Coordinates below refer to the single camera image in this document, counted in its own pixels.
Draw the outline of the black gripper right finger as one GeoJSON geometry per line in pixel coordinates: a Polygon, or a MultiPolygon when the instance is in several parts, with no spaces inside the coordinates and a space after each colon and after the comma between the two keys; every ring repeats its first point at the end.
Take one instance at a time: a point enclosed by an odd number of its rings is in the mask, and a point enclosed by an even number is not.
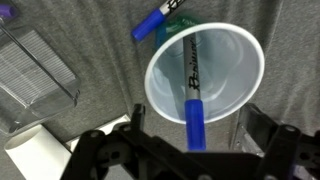
{"type": "Polygon", "coordinates": [[[279,124],[255,104],[240,108],[231,149],[263,157],[279,124]]]}

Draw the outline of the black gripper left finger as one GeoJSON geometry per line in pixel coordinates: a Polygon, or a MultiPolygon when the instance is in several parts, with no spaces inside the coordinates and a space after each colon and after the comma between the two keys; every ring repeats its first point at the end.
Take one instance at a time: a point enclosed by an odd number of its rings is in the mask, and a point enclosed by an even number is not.
{"type": "Polygon", "coordinates": [[[134,111],[131,116],[130,131],[139,132],[144,129],[145,122],[145,106],[143,104],[135,104],[134,111]]]}

